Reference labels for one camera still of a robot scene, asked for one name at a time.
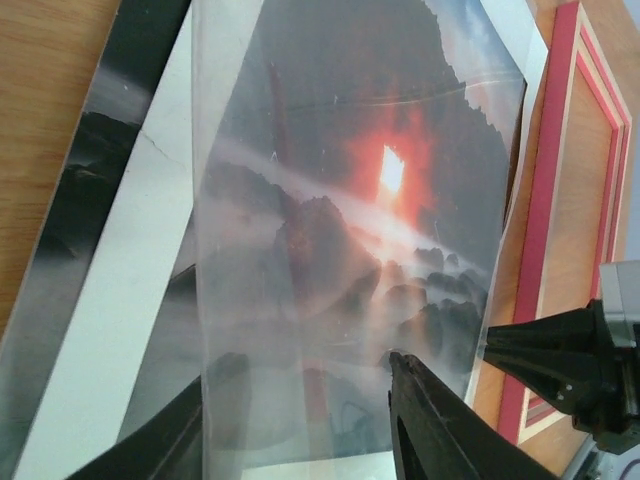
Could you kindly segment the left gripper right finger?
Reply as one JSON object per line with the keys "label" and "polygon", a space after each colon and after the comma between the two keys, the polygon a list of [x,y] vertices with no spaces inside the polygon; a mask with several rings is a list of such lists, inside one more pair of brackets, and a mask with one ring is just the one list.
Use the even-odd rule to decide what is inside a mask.
{"label": "left gripper right finger", "polygon": [[554,479],[486,424],[418,357],[389,355],[398,479]]}

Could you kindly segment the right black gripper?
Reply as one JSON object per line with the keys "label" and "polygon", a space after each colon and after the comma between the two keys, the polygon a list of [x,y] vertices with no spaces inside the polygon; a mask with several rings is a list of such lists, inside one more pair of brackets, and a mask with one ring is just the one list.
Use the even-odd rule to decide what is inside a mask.
{"label": "right black gripper", "polygon": [[639,349],[607,348],[603,302],[487,330],[485,361],[621,455],[639,445]]}

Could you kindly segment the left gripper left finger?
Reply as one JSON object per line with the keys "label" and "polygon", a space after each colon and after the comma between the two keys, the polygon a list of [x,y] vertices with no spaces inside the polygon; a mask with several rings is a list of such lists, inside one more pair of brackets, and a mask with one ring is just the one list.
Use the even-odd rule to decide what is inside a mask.
{"label": "left gripper left finger", "polygon": [[142,427],[68,476],[69,480],[201,479],[201,379]]}

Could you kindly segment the pink wooden picture frame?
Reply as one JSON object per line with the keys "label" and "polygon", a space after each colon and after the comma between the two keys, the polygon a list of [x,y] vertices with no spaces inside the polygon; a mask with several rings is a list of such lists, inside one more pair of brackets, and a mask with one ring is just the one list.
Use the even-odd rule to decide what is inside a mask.
{"label": "pink wooden picture frame", "polygon": [[547,53],[490,325],[586,305],[623,255],[639,90],[639,34],[620,1],[542,1]]}

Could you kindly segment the sunset landscape photo white border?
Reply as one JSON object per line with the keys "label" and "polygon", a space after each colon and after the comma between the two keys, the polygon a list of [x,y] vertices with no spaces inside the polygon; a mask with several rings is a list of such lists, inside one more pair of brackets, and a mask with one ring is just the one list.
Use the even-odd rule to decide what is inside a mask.
{"label": "sunset landscape photo white border", "polygon": [[[194,5],[189,7],[89,265],[24,448],[5,479],[68,476],[142,427],[195,378],[203,341],[194,222]],[[504,228],[477,347],[480,373],[490,297],[510,196],[519,183],[533,103],[547,55],[528,1],[483,1],[527,89],[516,136]]]}

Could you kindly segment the dark backing sheet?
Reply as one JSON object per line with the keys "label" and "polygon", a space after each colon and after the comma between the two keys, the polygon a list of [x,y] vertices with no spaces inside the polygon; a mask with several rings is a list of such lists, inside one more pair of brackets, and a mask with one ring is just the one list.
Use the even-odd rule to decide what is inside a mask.
{"label": "dark backing sheet", "polygon": [[123,1],[1,344],[1,464],[24,448],[187,1]]}

